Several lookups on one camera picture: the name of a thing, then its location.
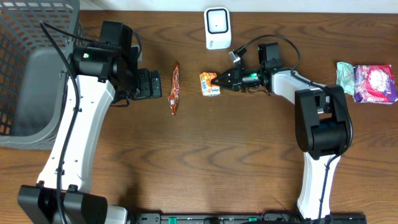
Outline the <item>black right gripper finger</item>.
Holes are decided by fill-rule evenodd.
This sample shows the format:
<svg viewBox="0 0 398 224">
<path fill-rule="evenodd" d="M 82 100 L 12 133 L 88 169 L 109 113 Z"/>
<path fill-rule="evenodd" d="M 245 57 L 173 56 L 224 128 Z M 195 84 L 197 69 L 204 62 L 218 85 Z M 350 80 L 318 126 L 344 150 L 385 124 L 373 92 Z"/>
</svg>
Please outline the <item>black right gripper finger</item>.
<svg viewBox="0 0 398 224">
<path fill-rule="evenodd" d="M 211 83 L 232 83 L 233 70 L 227 70 L 211 79 Z"/>
<path fill-rule="evenodd" d="M 216 85 L 224 90 L 233 91 L 233 85 L 230 82 L 211 81 L 212 85 Z"/>
</svg>

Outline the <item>small orange carton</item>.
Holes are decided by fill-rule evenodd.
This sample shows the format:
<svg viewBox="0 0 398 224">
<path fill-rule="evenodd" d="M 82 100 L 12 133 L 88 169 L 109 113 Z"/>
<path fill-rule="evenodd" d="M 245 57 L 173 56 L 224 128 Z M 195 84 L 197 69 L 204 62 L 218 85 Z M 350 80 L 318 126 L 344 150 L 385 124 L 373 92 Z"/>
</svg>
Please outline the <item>small orange carton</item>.
<svg viewBox="0 0 398 224">
<path fill-rule="evenodd" d="M 213 78 L 216 78 L 216 73 L 203 72 L 200 74 L 201 91 L 203 96 L 218 96 L 220 87 L 211 83 Z"/>
</svg>

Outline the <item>orange red snack sachet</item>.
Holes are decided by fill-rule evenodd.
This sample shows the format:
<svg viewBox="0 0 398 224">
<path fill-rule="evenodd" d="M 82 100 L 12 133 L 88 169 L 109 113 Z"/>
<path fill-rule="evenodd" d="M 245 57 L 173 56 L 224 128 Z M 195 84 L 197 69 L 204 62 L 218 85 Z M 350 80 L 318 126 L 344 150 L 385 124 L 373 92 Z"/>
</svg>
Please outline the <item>orange red snack sachet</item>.
<svg viewBox="0 0 398 224">
<path fill-rule="evenodd" d="M 179 104 L 179 92 L 180 92 L 180 67 L 178 63 L 175 63 L 172 72 L 172 89 L 168 96 L 169 105 L 172 110 L 172 114 L 175 116 Z"/>
</svg>

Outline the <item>teal snack wrapper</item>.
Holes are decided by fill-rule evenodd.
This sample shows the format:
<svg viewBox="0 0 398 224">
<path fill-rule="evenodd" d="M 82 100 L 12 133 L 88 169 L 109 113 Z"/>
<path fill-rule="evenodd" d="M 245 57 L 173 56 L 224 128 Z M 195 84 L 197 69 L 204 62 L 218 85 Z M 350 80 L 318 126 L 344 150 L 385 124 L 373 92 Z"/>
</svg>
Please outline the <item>teal snack wrapper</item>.
<svg viewBox="0 0 398 224">
<path fill-rule="evenodd" d="M 336 84 L 342 86 L 345 93 L 354 95 L 354 67 L 351 64 L 336 63 Z"/>
</svg>

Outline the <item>red purple snack packet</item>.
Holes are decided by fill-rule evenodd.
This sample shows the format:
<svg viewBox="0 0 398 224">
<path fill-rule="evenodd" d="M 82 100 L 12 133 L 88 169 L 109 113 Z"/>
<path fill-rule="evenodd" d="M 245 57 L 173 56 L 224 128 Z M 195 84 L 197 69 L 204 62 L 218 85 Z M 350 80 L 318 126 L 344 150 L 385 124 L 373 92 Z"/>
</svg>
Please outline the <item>red purple snack packet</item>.
<svg viewBox="0 0 398 224">
<path fill-rule="evenodd" d="M 393 104 L 397 88 L 391 65 L 357 65 L 354 67 L 354 101 L 356 103 Z"/>
</svg>

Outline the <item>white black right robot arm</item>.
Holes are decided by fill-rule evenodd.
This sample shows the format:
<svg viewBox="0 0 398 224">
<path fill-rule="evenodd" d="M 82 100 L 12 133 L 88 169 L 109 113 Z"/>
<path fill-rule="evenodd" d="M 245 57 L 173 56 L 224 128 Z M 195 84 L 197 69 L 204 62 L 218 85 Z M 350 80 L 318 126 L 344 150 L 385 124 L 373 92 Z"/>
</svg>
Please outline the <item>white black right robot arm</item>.
<svg viewBox="0 0 398 224">
<path fill-rule="evenodd" d="M 245 49 L 229 53 L 231 68 L 211 79 L 211 84 L 247 92 L 263 86 L 268 94 L 294 105 L 295 138 L 304 156 L 302 189 L 296 206 L 303 221 L 331 223 L 330 194 L 341 155 L 350 147 L 353 125 L 345 93 L 338 85 L 321 85 L 285 68 L 277 42 L 260 44 L 258 70 L 246 70 Z"/>
</svg>

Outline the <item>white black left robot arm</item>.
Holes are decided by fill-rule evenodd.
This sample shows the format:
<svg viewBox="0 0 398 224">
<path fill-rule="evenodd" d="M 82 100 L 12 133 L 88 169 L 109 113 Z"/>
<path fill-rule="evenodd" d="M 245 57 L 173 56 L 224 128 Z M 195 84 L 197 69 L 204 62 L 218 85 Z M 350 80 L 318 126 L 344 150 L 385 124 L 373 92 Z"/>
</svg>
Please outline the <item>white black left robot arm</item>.
<svg viewBox="0 0 398 224">
<path fill-rule="evenodd" d="M 121 22 L 104 21 L 99 40 L 69 55 L 67 98 L 50 157 L 34 186 L 22 185 L 17 201 L 33 223 L 129 223 L 125 207 L 91 194 L 93 160 L 107 110 L 121 100 L 160 98 L 157 70 L 139 68 L 142 45 Z"/>
</svg>

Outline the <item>white barcode scanner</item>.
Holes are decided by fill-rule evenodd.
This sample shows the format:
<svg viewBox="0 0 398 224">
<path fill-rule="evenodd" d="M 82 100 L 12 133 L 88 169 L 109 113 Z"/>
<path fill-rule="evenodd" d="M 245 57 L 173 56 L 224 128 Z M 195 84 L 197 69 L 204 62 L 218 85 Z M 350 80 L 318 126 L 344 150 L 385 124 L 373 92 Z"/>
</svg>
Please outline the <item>white barcode scanner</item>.
<svg viewBox="0 0 398 224">
<path fill-rule="evenodd" d="M 206 48 L 208 50 L 229 48 L 232 42 L 229 10 L 225 7 L 210 7 L 203 15 Z"/>
</svg>

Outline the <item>grey plastic mesh basket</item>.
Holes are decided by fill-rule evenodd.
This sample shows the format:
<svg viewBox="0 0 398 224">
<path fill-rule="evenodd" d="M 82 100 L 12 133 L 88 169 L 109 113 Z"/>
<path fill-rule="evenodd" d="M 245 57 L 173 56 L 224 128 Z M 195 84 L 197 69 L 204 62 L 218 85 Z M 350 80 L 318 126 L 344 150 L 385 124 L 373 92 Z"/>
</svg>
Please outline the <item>grey plastic mesh basket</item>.
<svg viewBox="0 0 398 224">
<path fill-rule="evenodd" d="M 1 146 L 51 149 L 67 97 L 64 56 L 84 37 L 77 0 L 1 1 Z"/>
</svg>

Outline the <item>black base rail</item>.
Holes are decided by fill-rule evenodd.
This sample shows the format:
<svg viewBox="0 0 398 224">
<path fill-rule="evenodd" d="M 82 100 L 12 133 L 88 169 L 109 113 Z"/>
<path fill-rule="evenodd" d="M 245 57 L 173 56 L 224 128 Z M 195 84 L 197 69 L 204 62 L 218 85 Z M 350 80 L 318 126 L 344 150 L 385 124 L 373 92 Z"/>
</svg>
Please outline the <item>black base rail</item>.
<svg viewBox="0 0 398 224">
<path fill-rule="evenodd" d="M 127 218 L 130 224 L 242 224 L 242 223 L 318 223 L 297 214 L 267 212 L 262 215 L 161 215 L 140 213 Z"/>
</svg>

